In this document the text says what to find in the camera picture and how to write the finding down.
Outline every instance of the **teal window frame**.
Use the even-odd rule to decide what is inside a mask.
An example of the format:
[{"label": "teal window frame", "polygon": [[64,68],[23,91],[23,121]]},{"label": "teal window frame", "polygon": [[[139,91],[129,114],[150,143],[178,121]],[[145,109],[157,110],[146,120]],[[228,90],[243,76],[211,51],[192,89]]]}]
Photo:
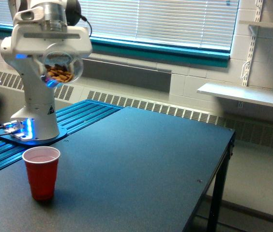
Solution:
[{"label": "teal window frame", "polygon": [[[0,25],[0,39],[11,36],[12,30],[12,26]],[[226,68],[230,59],[230,51],[209,51],[97,37],[91,37],[91,43],[95,53],[149,59],[157,62],[198,64]]]}]

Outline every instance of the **almonds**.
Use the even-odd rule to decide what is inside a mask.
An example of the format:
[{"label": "almonds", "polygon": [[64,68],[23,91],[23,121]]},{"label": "almonds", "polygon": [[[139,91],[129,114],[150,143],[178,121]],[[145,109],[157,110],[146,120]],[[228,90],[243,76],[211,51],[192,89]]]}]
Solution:
[{"label": "almonds", "polygon": [[67,71],[65,66],[55,64],[55,66],[45,65],[45,67],[47,69],[47,75],[58,82],[67,83],[74,77],[72,73]]}]

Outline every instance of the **blue led light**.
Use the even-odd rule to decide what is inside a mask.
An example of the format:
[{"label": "blue led light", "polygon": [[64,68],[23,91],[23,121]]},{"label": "blue led light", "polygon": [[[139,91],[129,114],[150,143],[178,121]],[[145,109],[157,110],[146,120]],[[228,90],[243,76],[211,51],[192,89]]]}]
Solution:
[{"label": "blue led light", "polygon": [[16,59],[25,59],[25,58],[27,58],[27,55],[18,53],[18,54],[16,54],[15,58]]},{"label": "blue led light", "polygon": [[56,86],[56,84],[57,84],[57,81],[55,81],[55,80],[50,80],[50,81],[48,81],[48,83],[47,83],[47,87],[54,87],[54,86]]},{"label": "blue led light", "polygon": [[31,127],[31,121],[30,121],[29,118],[27,118],[27,126],[28,126],[28,127]]},{"label": "blue led light", "polygon": [[27,137],[32,138],[33,137],[32,123],[29,118],[27,118],[26,124],[27,124],[27,133],[28,133]]}]

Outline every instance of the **window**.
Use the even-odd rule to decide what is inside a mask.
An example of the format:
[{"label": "window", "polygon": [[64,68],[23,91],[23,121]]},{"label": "window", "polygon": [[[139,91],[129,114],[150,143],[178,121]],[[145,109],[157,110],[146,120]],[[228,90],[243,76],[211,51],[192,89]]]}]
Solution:
[{"label": "window", "polygon": [[[185,49],[229,53],[239,4],[239,0],[79,1],[93,27],[92,41],[162,47],[182,54]],[[12,24],[7,0],[0,0],[0,24]]]}]

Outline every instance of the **white cup rim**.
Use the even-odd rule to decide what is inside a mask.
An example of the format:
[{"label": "white cup rim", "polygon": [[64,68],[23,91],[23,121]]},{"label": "white cup rim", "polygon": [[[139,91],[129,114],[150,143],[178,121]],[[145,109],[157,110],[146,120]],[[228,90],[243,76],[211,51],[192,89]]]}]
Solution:
[{"label": "white cup rim", "polygon": [[[32,150],[45,149],[45,148],[46,148],[46,149],[51,149],[51,150],[57,151],[58,156],[57,156],[56,158],[52,159],[52,160],[48,160],[48,161],[44,161],[44,162],[34,162],[34,161],[27,160],[27,159],[25,158],[25,154],[26,154],[27,152],[32,151]],[[36,146],[36,147],[32,147],[32,148],[30,148],[30,149],[24,151],[24,153],[22,153],[22,159],[23,159],[25,162],[28,162],[28,163],[45,164],[45,163],[51,163],[51,162],[53,162],[53,161],[59,159],[60,155],[61,155],[60,151],[59,151],[58,149],[54,148],[54,147],[51,147],[51,146]]]}]

